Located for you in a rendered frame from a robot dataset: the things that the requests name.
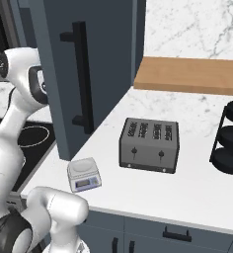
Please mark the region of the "grey digital scale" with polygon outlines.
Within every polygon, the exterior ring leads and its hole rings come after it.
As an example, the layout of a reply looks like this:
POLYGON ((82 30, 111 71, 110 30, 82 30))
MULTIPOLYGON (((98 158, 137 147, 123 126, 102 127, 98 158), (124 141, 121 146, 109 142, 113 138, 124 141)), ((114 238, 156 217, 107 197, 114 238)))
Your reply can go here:
POLYGON ((70 161, 67 176, 72 193, 84 192, 102 186, 102 179, 92 157, 70 161))

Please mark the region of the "blue-grey cabinet door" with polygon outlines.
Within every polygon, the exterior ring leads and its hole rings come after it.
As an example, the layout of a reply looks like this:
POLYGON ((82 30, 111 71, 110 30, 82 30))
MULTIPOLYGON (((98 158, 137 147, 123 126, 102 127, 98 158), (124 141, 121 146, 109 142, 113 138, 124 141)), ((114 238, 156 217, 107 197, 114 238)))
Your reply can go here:
POLYGON ((94 130, 133 84, 144 52, 146 0, 29 0, 59 157, 71 160, 92 134, 72 119, 59 35, 86 23, 94 130))

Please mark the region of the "grey four-slot toaster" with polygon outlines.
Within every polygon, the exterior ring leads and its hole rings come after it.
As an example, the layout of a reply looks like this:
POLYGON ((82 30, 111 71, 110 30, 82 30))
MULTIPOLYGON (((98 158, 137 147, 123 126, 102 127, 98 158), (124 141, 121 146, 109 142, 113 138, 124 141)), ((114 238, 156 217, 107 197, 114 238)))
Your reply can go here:
POLYGON ((177 122, 127 118, 118 141, 120 167, 174 174, 180 151, 177 122))

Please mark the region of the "black hob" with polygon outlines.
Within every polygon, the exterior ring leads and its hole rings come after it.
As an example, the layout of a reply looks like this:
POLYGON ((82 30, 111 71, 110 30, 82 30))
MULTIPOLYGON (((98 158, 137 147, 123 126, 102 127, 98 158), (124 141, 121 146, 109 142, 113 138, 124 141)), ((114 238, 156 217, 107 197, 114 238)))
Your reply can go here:
MULTIPOLYGON (((26 121, 18 138, 18 145, 24 153, 24 164, 13 187, 13 192, 21 193, 23 191, 26 184, 39 169, 44 158, 54 146, 54 142, 55 135, 52 123, 26 121)), ((16 158, 9 149, 6 148, 5 151, 1 151, 3 154, 0 157, 1 164, 5 165, 5 170, 7 171, 8 167, 6 165, 13 165, 14 167, 16 158)))

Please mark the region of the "blue-grey drawer front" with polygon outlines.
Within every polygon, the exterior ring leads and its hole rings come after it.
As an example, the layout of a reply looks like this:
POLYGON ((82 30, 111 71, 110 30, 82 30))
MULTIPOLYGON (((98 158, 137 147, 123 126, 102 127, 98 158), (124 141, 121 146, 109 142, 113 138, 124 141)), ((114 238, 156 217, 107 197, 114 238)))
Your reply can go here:
POLYGON ((89 211, 84 225, 123 232, 124 218, 121 215, 89 211))
POLYGON ((218 250, 229 250, 233 242, 233 235, 230 234, 132 217, 125 218, 124 232, 132 235, 168 240, 170 242, 184 243, 191 246, 200 246, 218 250), (190 236, 192 237, 192 241, 186 242, 164 238, 162 233, 165 227, 168 227, 168 230, 170 232, 176 232, 181 234, 185 234, 186 231, 188 231, 190 233, 190 236))

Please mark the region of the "black tiered stand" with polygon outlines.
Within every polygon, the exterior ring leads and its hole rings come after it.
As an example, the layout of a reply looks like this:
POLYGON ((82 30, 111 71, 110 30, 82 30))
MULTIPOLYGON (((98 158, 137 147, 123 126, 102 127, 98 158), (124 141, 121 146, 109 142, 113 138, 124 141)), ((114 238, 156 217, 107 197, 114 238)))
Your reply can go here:
POLYGON ((209 162, 218 171, 233 175, 233 101, 223 109, 209 162))

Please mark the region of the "blue-grey cupboard door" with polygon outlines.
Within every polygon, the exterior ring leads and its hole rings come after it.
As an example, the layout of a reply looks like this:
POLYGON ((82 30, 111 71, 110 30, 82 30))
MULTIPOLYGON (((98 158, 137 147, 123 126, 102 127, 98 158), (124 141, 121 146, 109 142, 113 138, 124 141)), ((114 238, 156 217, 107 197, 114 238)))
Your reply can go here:
POLYGON ((144 236, 124 235, 124 253, 128 253, 130 240, 135 241, 134 253, 228 253, 228 250, 218 250, 168 240, 148 238, 144 236))
POLYGON ((112 253, 112 241, 118 238, 117 253, 123 253, 123 233, 82 225, 78 227, 80 237, 90 248, 90 253, 112 253))

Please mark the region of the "wooden wall shelf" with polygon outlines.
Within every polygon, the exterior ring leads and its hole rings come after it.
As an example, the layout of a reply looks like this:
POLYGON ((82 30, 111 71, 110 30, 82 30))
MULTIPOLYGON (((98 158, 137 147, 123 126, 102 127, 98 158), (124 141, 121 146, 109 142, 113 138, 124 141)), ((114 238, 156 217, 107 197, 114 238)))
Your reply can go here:
POLYGON ((144 57, 135 89, 233 96, 233 60, 144 57))

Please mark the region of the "blue-grey wall cabinet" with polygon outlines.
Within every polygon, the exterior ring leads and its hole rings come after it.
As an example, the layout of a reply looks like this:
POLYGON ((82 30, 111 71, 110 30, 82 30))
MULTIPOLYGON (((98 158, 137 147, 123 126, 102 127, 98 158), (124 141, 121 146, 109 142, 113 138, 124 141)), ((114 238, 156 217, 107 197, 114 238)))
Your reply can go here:
POLYGON ((36 47, 29 0, 9 0, 15 22, 19 46, 36 47))

